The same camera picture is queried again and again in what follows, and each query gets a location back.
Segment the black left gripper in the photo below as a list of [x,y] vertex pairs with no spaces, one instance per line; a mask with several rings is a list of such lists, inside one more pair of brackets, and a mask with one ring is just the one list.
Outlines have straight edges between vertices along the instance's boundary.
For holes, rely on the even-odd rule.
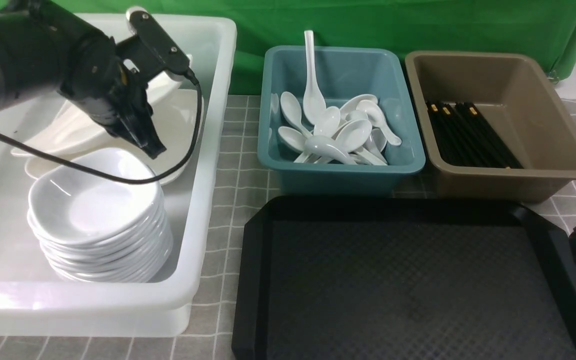
[[100,35],[82,41],[68,57],[68,75],[59,94],[71,101],[110,136],[119,136],[156,159],[167,148],[153,123],[147,85],[137,68],[121,60],[114,38]]

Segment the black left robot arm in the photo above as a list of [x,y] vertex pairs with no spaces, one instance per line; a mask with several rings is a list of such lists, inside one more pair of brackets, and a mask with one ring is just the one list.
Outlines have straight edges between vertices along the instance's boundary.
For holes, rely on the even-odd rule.
[[157,158],[166,146],[146,90],[163,69],[136,30],[118,42],[51,0],[0,9],[0,111],[57,92],[108,135]]

